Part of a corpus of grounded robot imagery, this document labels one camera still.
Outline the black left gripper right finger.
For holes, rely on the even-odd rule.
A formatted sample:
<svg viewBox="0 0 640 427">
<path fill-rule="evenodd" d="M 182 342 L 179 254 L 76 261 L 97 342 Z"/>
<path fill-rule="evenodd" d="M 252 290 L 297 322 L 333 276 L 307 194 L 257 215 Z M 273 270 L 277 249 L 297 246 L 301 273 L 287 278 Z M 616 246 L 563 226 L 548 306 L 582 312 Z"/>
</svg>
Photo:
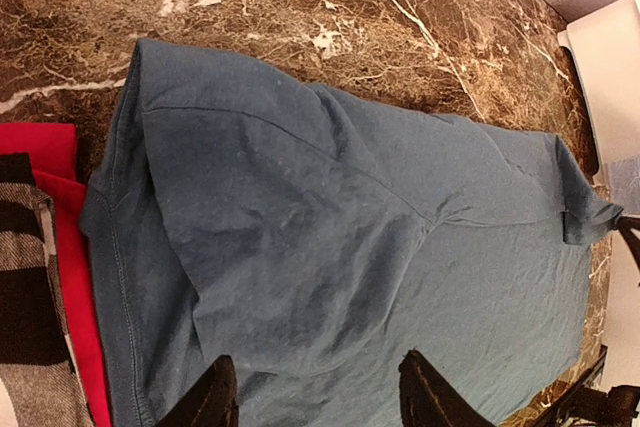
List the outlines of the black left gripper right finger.
<svg viewBox="0 0 640 427">
<path fill-rule="evenodd" d="M 406 427 L 492 427 L 417 350 L 399 365 L 399 399 Z"/>
</svg>

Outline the black white plaid shirt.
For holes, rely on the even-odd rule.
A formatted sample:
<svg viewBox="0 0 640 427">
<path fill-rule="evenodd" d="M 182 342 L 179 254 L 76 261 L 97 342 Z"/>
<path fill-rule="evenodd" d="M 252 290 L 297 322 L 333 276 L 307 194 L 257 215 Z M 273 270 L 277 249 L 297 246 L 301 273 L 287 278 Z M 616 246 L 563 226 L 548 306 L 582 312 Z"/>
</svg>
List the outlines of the black white plaid shirt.
<svg viewBox="0 0 640 427">
<path fill-rule="evenodd" d="M 1 158 L 1 423 L 91 426 L 61 291 L 51 198 Z"/>
</svg>

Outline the blue garment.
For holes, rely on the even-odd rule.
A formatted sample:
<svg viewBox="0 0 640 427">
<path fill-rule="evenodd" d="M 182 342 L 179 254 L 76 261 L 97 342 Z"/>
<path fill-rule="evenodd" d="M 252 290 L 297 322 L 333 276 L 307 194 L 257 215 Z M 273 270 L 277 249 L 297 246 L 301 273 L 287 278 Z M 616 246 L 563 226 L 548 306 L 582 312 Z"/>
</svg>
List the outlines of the blue garment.
<svg viewBox="0 0 640 427">
<path fill-rule="evenodd" d="M 244 426 L 397 426 L 411 349 L 501 422 L 578 358 L 621 214 L 554 134 L 140 39 L 81 217 L 113 423 L 227 355 Z"/>
</svg>

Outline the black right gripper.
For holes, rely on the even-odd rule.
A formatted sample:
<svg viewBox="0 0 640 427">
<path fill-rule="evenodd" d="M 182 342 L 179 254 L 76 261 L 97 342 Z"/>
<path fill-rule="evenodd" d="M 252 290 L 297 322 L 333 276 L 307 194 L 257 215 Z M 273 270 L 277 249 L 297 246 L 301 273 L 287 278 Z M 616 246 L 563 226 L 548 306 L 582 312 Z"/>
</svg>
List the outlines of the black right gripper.
<svg viewBox="0 0 640 427">
<path fill-rule="evenodd" d="M 631 426 L 639 415 L 639 387 L 620 385 L 608 392 L 580 386 L 567 392 L 532 426 L 560 426 L 571 418 L 594 426 Z"/>
</svg>

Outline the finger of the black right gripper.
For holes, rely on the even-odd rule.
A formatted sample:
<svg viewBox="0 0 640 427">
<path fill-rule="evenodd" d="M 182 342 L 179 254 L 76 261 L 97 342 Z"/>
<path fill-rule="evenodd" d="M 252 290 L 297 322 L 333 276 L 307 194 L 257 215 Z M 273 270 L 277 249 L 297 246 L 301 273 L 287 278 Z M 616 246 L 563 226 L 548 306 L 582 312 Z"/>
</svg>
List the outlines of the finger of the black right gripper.
<svg viewBox="0 0 640 427">
<path fill-rule="evenodd" d="M 640 269 L 640 218 L 630 216 L 620 216 L 616 222 L 616 230 L 626 243 L 636 267 Z"/>
</svg>

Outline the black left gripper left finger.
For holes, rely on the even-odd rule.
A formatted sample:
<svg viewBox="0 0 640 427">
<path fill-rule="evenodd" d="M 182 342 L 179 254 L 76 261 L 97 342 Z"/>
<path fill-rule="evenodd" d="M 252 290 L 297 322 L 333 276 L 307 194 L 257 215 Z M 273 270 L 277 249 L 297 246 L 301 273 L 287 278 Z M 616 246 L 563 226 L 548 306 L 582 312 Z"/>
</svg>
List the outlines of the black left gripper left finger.
<svg viewBox="0 0 640 427">
<path fill-rule="evenodd" d="M 159 427 L 238 427 L 233 361 L 219 356 L 160 421 Z"/>
</svg>

